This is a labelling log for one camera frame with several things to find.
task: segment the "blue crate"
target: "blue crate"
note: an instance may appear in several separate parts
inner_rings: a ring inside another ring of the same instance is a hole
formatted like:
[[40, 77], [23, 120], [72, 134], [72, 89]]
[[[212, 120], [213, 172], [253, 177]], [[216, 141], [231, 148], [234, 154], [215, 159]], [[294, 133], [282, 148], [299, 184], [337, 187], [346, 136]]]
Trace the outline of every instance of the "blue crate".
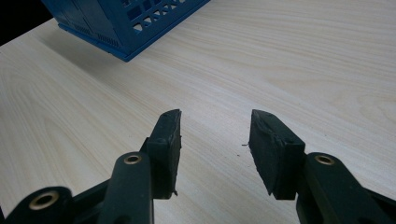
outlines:
[[41, 0], [59, 27], [129, 62], [209, 0]]

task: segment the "wooden table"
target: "wooden table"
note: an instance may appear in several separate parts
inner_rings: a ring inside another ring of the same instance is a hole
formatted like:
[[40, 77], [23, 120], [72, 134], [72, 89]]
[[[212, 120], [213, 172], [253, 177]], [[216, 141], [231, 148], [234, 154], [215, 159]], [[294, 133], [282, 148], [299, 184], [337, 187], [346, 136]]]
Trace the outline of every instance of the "wooden table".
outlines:
[[277, 115], [396, 199], [396, 2], [212, 0], [125, 63], [55, 20], [0, 47], [0, 204], [76, 195], [182, 110], [178, 197], [156, 223], [297, 223], [248, 147], [252, 109]]

